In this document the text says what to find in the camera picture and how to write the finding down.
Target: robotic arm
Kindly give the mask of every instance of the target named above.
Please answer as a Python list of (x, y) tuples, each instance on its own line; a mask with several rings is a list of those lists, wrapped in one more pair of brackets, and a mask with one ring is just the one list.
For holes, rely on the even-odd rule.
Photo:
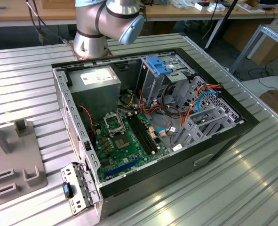
[(144, 18), (136, 0), (76, 0), (74, 52), (81, 58), (108, 53), (106, 36), (128, 45), (138, 37)]

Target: metal shelf frame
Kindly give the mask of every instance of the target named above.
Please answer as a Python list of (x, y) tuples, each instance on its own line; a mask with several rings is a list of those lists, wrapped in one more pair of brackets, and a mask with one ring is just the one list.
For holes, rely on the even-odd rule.
[(263, 40), (269, 36), (276, 42), (278, 42), (278, 25), (260, 25), (256, 32), (253, 34), (250, 41), (247, 43), (233, 66), (230, 68), (230, 73), (234, 73), (236, 69), (238, 68), (241, 61), (246, 56), (247, 52), (251, 49), (251, 47), (254, 45), (255, 41), (258, 39), (258, 37), (263, 33), (263, 36), (259, 39), (259, 41), (256, 43), (255, 47), (252, 49), (250, 54), (248, 55), (248, 59), (250, 59), (254, 53), (258, 50), (258, 48), (261, 46)]

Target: yellow cable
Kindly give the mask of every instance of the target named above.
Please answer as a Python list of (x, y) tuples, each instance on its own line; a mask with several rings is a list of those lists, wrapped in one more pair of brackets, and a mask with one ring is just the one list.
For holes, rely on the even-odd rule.
[(125, 105), (124, 107), (128, 108), (131, 106), (131, 104), (133, 103), (133, 99), (134, 99), (134, 95), (131, 96), (130, 102), (128, 105)]

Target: green motherboard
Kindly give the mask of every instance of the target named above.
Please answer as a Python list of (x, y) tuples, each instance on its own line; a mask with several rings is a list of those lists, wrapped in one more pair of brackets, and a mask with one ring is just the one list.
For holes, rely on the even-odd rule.
[[(100, 182), (127, 173), (169, 153), (159, 137), (151, 137), (149, 131), (151, 123), (144, 113), (141, 112), (133, 117), (122, 116), (121, 119), (125, 132), (112, 136), (105, 121), (95, 124), (97, 131), (95, 151), (101, 164), (97, 171)], [(113, 118), (107, 121), (110, 129), (119, 127), (120, 124), (117, 123)]]

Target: metal rail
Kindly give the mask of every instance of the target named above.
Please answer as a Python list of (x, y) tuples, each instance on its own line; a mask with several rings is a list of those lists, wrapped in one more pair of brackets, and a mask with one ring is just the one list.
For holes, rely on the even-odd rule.
[[(193, 41), (179, 34), (138, 38), (128, 54), (183, 48), (261, 123), (226, 154), (100, 225), (278, 225), (278, 115), (253, 96)], [(0, 205), (0, 225), (94, 225), (95, 210), (74, 218), (60, 169), (75, 160), (58, 110), (50, 64), (75, 60), (69, 46), (0, 50), (0, 125), (34, 122), (49, 184)]]
[[(233, 66), (230, 68), (230, 73), (234, 73), (236, 69), (238, 68), (239, 64), (241, 61), (244, 59), (246, 56), (247, 52), (251, 49), (251, 47), (254, 45), (255, 41), (258, 39), (258, 37), (263, 33), (265, 36), (261, 37), (261, 40), (263, 40), (263, 37), (265, 38), (266, 36), (271, 37), (273, 40), (278, 42), (278, 25), (260, 25), (256, 32), (253, 34), (251, 37), (250, 41), (247, 43)], [(258, 50), (258, 48), (261, 46), (262, 42), (258, 41), (251, 53), (249, 54), (248, 58), (250, 59), (253, 54)]]

